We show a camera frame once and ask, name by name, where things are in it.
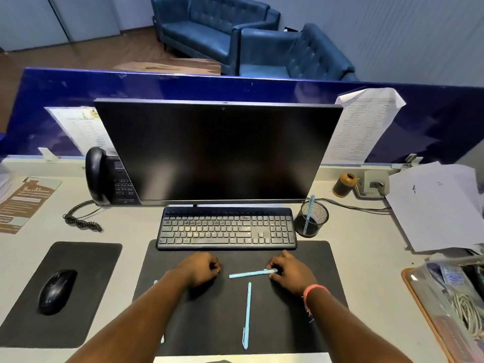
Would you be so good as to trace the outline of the brown printed brochure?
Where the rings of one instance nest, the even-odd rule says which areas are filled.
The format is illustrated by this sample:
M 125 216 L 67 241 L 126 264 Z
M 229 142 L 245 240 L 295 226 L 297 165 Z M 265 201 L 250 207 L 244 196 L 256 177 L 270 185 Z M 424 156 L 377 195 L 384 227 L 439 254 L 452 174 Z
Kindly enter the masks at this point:
M 24 178 L 17 189 L 0 201 L 0 234 L 17 234 L 61 184 L 54 178 Z

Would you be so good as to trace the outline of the white printed sheet, curled corner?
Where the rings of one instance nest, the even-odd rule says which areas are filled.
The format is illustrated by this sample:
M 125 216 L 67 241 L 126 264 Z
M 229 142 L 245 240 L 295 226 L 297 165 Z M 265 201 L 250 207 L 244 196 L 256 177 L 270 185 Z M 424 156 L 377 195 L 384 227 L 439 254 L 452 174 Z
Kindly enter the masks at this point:
M 339 95 L 343 111 L 322 159 L 323 165 L 362 165 L 406 105 L 391 87 L 366 88 Z

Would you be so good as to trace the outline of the black mouse pad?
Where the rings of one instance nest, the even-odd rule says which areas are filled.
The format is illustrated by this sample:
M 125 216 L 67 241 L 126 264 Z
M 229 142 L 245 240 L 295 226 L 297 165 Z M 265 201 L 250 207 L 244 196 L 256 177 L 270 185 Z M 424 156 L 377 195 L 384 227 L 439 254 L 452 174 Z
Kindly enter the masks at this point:
M 116 266 L 121 244 L 54 243 L 0 325 L 1 348 L 78 348 L 88 331 Z M 70 298 L 55 315 L 37 311 L 39 293 L 61 269 L 78 272 Z

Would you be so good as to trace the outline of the black desk mat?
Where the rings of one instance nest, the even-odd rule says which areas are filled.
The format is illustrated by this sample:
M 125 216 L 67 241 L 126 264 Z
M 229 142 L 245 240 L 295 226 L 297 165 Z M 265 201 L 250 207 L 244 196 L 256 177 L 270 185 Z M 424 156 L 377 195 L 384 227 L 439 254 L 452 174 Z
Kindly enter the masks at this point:
M 304 302 L 267 275 L 229 279 L 263 269 L 277 250 L 212 251 L 222 273 L 183 296 L 156 356 L 326 353 Z M 243 349 L 248 283 L 252 283 L 249 347 Z

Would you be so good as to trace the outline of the person's right forearm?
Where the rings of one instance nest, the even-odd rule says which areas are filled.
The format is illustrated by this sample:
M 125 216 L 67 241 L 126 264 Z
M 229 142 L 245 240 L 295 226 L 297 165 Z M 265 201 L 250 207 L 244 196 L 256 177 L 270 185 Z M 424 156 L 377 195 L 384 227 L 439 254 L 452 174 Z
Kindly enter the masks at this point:
M 327 343 L 331 363 L 412 363 L 323 286 L 308 287 L 303 299 Z

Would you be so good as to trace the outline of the light blue pen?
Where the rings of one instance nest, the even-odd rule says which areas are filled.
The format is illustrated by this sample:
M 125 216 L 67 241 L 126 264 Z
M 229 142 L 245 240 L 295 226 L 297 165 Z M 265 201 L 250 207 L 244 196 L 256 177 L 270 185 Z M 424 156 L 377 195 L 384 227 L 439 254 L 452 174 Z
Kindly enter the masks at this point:
M 160 344 L 164 344 L 164 343 L 165 343 L 165 335 L 162 335 Z
M 245 272 L 245 273 L 237 273 L 237 274 L 230 274 L 228 277 L 229 279 L 238 279 L 238 278 L 245 278 L 245 277 L 252 277 L 252 276 L 259 276 L 259 275 L 270 275 L 270 274 L 276 274 L 278 273 L 277 268 L 265 268 L 263 270 L 257 270 L 257 271 L 250 271 L 250 272 Z
M 252 283 L 249 282 L 248 287 L 247 287 L 245 325 L 244 325 L 244 328 L 243 328 L 243 340 L 242 340 L 244 350 L 247 350 L 248 347 L 249 347 L 251 297 L 252 297 Z
M 316 199 L 316 196 L 311 195 L 310 200 L 308 201 L 308 207 L 307 207 L 307 212 L 306 212 L 306 220 L 305 220 L 305 226 L 304 226 L 304 231 L 303 231 L 304 236 L 306 236 L 307 229 L 308 229 L 308 226 L 309 226 L 309 223 L 310 223 L 312 208 L 313 208 L 313 204 L 314 204 L 315 199 Z

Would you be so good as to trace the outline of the printed sheet with yellow header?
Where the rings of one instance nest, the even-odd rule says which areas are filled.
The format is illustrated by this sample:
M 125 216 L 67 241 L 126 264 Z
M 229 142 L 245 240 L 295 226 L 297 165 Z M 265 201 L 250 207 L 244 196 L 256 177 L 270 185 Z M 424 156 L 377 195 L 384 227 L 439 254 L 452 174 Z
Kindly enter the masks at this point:
M 85 156 L 92 147 L 100 147 L 109 156 L 116 149 L 94 107 L 45 107 L 80 153 Z

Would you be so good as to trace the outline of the black mesh pen cup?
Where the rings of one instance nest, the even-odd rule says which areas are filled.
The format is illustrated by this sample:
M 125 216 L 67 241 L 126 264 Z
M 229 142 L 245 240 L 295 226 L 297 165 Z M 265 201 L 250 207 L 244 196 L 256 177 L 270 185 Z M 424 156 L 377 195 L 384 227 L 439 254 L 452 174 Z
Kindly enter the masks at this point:
M 304 236 L 303 231 L 305 226 L 308 201 L 305 201 L 301 205 L 297 216 L 294 218 L 294 228 L 297 234 L 299 234 L 300 236 L 305 238 L 313 238 L 318 234 L 322 226 L 328 222 L 330 216 L 327 208 L 322 204 L 322 202 L 315 200 L 307 233 L 306 236 Z

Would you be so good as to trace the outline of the black keyboard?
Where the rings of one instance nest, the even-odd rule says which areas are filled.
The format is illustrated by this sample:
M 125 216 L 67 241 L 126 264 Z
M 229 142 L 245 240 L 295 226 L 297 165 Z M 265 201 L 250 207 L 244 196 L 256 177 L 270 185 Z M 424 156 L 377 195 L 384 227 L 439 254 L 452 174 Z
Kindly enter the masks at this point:
M 287 207 L 166 207 L 158 250 L 295 250 L 294 218 Z

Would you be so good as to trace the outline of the black desk phone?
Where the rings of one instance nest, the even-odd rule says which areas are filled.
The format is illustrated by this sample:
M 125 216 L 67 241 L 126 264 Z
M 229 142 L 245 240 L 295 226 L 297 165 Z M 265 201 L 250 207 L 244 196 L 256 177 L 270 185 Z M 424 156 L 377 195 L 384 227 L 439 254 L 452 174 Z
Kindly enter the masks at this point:
M 103 148 L 94 146 L 88 150 L 85 172 L 89 193 L 97 205 L 141 205 L 122 162 L 118 157 L 108 156 Z

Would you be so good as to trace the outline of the white partition bracket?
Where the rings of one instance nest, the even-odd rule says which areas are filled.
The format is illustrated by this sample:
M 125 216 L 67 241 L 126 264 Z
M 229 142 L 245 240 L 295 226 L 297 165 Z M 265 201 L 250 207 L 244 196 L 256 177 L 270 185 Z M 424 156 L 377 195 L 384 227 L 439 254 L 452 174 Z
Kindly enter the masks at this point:
M 55 155 L 53 152 L 51 152 L 51 150 L 48 149 L 47 147 L 39 147 L 38 150 L 41 153 L 45 162 L 50 164 L 55 164 L 60 161 L 60 158 L 57 155 Z

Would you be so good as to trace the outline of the brown thread spool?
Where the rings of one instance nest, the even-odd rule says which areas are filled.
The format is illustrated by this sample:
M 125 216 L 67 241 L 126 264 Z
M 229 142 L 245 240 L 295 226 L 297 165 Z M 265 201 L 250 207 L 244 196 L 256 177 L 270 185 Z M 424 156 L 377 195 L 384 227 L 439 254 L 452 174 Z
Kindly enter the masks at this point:
M 332 188 L 332 193 L 339 197 L 346 197 L 356 186 L 358 178 L 351 173 L 343 173 Z

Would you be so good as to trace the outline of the person's left hand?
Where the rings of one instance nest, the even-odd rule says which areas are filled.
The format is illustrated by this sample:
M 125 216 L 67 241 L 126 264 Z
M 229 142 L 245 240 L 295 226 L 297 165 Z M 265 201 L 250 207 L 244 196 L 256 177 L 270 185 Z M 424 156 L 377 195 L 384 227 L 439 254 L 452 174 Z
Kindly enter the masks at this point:
M 206 277 L 207 256 L 215 256 L 209 252 L 196 252 L 182 260 L 174 273 L 187 288 L 199 287 L 214 278 Z

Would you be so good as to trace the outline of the blue leather sofa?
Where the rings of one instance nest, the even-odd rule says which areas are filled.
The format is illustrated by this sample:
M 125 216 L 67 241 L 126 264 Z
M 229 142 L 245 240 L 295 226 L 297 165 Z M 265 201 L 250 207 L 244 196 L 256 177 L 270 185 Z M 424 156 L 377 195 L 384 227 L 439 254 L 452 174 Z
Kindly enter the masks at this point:
M 254 0 L 151 0 L 158 40 L 193 58 L 212 59 L 239 75 L 241 32 L 279 29 L 281 14 Z

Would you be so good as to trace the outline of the person's left forearm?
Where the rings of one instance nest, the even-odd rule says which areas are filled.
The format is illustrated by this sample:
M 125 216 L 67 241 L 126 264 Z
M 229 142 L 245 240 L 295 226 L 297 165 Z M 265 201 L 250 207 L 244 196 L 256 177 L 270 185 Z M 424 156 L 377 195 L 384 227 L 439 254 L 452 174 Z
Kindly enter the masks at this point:
M 190 267 L 168 271 L 66 363 L 154 363 L 166 326 L 192 281 Z

